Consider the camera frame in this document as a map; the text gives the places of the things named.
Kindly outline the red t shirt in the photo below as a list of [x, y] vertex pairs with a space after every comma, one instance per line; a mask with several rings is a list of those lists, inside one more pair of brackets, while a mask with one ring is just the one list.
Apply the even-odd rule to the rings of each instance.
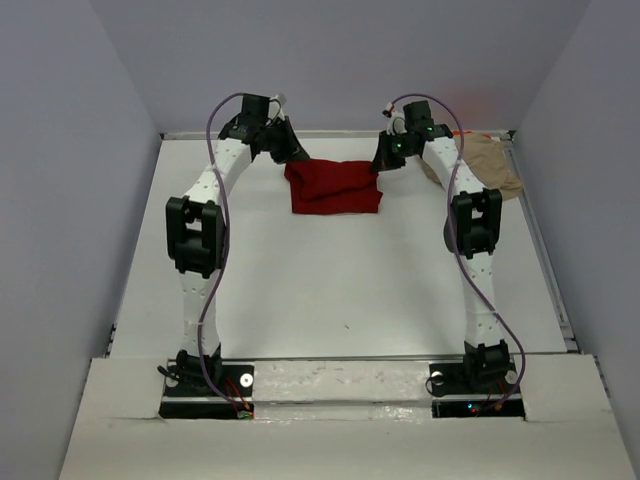
[[370, 161], [289, 163], [291, 210], [298, 215], [377, 214], [383, 197]]

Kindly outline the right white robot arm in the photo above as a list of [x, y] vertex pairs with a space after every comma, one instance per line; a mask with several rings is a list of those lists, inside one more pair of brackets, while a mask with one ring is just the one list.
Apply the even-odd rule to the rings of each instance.
[[512, 361], [505, 327], [495, 304], [493, 258], [500, 239], [502, 194], [478, 179], [464, 160], [465, 140], [434, 121], [429, 101], [383, 110], [371, 170], [396, 170], [409, 158], [429, 167], [446, 191], [444, 242], [463, 286], [466, 327], [461, 360], [430, 367], [426, 388], [436, 397], [482, 394], [503, 382]]

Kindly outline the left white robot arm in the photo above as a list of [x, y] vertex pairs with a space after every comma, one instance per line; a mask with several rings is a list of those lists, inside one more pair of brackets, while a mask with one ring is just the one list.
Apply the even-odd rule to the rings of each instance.
[[215, 300], [229, 258], [232, 189], [261, 153], [277, 165], [310, 158], [284, 112], [283, 95], [237, 97], [240, 111], [219, 134], [205, 129], [207, 166], [184, 194], [170, 197], [165, 206], [167, 252], [181, 283], [184, 325], [175, 365], [166, 374], [201, 395], [221, 393]]

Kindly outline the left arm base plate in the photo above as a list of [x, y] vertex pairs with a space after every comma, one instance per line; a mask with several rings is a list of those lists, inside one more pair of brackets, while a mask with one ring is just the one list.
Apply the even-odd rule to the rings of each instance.
[[253, 388], [255, 366], [225, 363], [216, 388], [229, 400], [215, 393], [197, 372], [195, 376], [178, 375], [175, 363], [158, 366], [164, 377], [159, 415], [179, 420], [251, 420], [254, 418]]

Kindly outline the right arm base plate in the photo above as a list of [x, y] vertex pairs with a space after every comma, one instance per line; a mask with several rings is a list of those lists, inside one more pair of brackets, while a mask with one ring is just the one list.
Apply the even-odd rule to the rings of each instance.
[[425, 389], [431, 396], [434, 419], [525, 418], [521, 390], [510, 393], [518, 378], [514, 363], [488, 382], [470, 385], [461, 362], [429, 364]]

